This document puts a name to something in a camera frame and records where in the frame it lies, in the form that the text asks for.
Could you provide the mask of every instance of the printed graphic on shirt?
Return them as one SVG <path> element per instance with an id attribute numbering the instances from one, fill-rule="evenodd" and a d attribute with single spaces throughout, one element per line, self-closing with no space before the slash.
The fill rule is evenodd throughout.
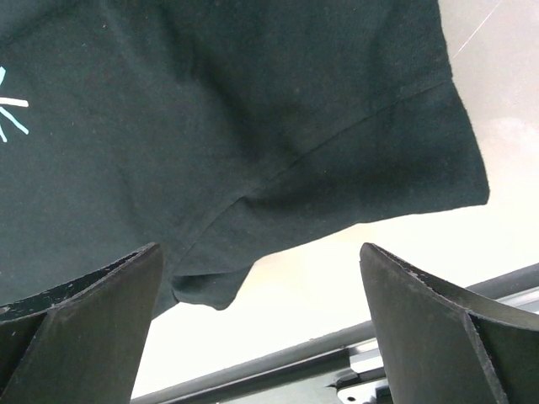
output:
<path id="1" fill-rule="evenodd" d="M 6 69 L 0 66 L 0 91 L 1 86 L 3 83 L 4 78 L 6 78 Z M 22 108 L 28 108 L 28 101 L 25 101 L 23 99 L 16 99 L 16 98 L 8 98 L 8 97 L 2 97 L 0 96 L 0 115 L 7 118 L 17 129 L 19 129 L 21 132 L 23 132 L 25 135 L 29 134 L 29 130 L 26 129 L 21 123 L 15 118 L 11 113 L 9 113 L 4 106 L 9 107 L 22 107 Z M 4 143 L 8 142 L 8 138 L 6 137 L 5 132 L 2 128 L 2 116 L 0 116 L 0 139 Z"/>

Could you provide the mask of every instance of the white table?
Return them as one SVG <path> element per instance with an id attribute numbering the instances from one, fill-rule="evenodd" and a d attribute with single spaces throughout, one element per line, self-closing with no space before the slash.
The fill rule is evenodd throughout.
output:
<path id="1" fill-rule="evenodd" d="M 353 226 L 261 259 L 228 310 L 181 304 L 153 322 L 134 397 L 369 320 L 363 242 L 462 286 L 539 262 L 539 2 L 440 6 L 489 204 Z"/>

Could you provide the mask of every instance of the black t-shirt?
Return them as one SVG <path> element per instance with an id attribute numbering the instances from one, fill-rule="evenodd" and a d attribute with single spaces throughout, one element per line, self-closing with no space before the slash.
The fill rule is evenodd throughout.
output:
<path id="1" fill-rule="evenodd" d="M 436 0 L 0 9 L 0 304 L 160 242 L 156 314 L 221 309 L 265 254 L 487 201 Z"/>

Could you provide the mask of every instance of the white surface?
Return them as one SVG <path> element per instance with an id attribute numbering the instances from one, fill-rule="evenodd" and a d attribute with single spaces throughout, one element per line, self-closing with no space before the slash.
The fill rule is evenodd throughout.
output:
<path id="1" fill-rule="evenodd" d="M 153 322 L 133 396 L 368 320 L 363 242 L 462 286 L 539 262 L 539 2 L 440 5 L 489 204 L 358 225 L 261 259 L 228 310 L 178 305 Z"/>

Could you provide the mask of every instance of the black fabric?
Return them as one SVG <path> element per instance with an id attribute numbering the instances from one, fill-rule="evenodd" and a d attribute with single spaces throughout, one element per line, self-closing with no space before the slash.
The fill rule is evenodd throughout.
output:
<path id="1" fill-rule="evenodd" d="M 0 307 L 0 402 L 130 402 L 162 273 L 149 245 Z"/>
<path id="2" fill-rule="evenodd" d="M 0 0 L 0 303 L 147 242 L 156 314 L 262 256 L 484 204 L 435 0 Z"/>

